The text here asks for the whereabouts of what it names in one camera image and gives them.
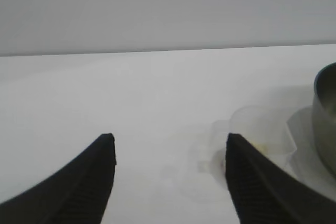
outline white table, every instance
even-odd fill
[[[228,191],[205,203],[176,189],[179,161],[242,106],[310,104],[335,60],[336,45],[0,58],[0,201],[113,132],[103,224],[238,223]]]

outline stainless steel bowl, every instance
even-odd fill
[[[336,175],[336,62],[315,78],[312,126],[320,158]]]

